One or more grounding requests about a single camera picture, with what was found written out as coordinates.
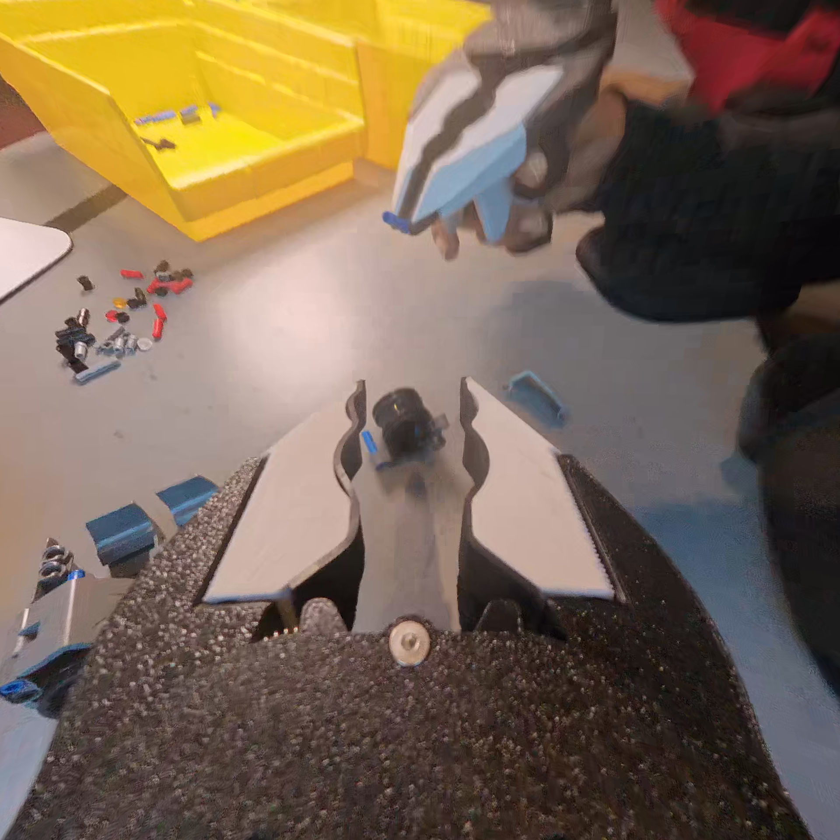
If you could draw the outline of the person's right hand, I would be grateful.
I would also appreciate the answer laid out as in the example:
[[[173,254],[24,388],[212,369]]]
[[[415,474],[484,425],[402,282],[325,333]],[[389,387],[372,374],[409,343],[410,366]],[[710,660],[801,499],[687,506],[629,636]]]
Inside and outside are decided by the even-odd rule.
[[[522,191],[539,196],[513,205],[498,247],[512,255],[543,247],[551,241],[556,216],[581,211],[592,200],[622,141],[627,106],[628,99],[620,88],[609,86],[599,92],[571,133],[562,178],[547,191],[543,183],[549,174],[548,158],[538,150],[529,153],[512,182]]]

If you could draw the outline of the white flat pad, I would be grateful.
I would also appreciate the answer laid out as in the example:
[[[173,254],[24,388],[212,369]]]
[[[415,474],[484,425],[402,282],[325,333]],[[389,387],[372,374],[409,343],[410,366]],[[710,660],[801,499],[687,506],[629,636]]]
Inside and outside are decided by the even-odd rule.
[[[66,258],[71,236],[55,227],[1,218],[1,302]]]

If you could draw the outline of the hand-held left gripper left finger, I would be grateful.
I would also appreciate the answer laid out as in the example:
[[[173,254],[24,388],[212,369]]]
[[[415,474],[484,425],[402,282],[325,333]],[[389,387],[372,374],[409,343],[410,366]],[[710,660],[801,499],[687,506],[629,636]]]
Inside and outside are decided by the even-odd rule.
[[[366,385],[310,415],[260,457],[200,587],[201,606],[269,605],[280,630],[306,604],[355,623],[364,537],[352,479],[362,465]]]

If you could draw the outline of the black round toy lens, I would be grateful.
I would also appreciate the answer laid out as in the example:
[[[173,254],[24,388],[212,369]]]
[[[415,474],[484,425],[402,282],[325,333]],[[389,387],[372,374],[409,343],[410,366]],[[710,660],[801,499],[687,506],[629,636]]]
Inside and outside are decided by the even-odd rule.
[[[423,458],[446,444],[446,416],[433,416],[419,392],[410,386],[395,388],[380,397],[373,405],[372,416],[384,447],[382,468]]]

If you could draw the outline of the wooden table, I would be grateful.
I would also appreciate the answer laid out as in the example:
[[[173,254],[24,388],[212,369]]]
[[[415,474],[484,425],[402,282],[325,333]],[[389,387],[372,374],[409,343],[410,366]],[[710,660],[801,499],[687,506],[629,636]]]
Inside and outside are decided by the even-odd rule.
[[[674,37],[659,20],[652,2],[615,1],[616,45],[602,75],[603,88],[655,106],[682,102],[694,71]]]

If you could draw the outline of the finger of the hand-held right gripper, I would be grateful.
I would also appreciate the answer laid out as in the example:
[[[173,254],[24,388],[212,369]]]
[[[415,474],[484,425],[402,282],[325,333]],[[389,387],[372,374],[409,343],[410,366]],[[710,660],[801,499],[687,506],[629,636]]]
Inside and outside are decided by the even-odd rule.
[[[506,73],[499,80],[492,80],[489,72],[480,74],[489,89],[489,172],[486,189],[467,207],[475,208],[483,228],[507,227],[515,202],[512,177],[529,152],[528,123],[560,90],[564,74],[562,65],[537,65]],[[446,225],[456,226],[462,215]]]
[[[489,89],[473,66],[438,66],[417,90],[392,196],[412,227],[449,224],[483,192],[489,172]]]

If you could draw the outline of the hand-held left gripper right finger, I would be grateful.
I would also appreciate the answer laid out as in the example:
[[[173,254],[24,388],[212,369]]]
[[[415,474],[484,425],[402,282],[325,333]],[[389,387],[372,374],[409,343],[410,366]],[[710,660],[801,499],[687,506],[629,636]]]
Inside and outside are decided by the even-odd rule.
[[[561,452],[470,376],[460,383],[465,499],[458,550],[458,621],[477,630],[493,602],[511,602],[525,629],[559,632],[553,602],[617,602]]]

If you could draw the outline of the yellow plastic storage bin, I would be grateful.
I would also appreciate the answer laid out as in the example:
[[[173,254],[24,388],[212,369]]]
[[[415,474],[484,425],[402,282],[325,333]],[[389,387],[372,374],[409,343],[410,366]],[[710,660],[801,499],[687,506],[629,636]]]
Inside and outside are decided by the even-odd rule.
[[[192,2],[201,51],[364,124],[363,157],[395,169],[425,74],[490,20],[454,1]]]
[[[364,124],[202,52],[192,9],[2,2],[2,75],[58,146],[195,241],[352,178]],[[217,119],[208,102],[222,109]],[[190,107],[202,121],[183,125]],[[134,125],[167,110],[174,120]]]

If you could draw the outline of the grey curved brick panel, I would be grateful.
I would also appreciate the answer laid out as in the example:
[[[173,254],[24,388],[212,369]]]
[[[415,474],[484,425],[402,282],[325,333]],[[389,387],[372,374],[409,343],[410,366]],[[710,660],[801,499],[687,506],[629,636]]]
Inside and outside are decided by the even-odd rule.
[[[541,425],[562,428],[566,412],[554,390],[533,371],[521,371],[504,384],[507,399],[524,408]]]

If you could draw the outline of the pile of small brick parts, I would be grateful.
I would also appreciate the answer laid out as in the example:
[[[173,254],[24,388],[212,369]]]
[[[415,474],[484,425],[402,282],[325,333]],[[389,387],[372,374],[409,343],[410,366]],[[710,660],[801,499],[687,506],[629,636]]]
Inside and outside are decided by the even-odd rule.
[[[165,336],[170,300],[195,285],[191,269],[173,269],[166,260],[148,275],[121,269],[119,276],[133,283],[128,296],[112,298],[102,310],[92,303],[83,305],[55,331],[56,352],[76,386],[100,380],[123,362],[150,353]]]

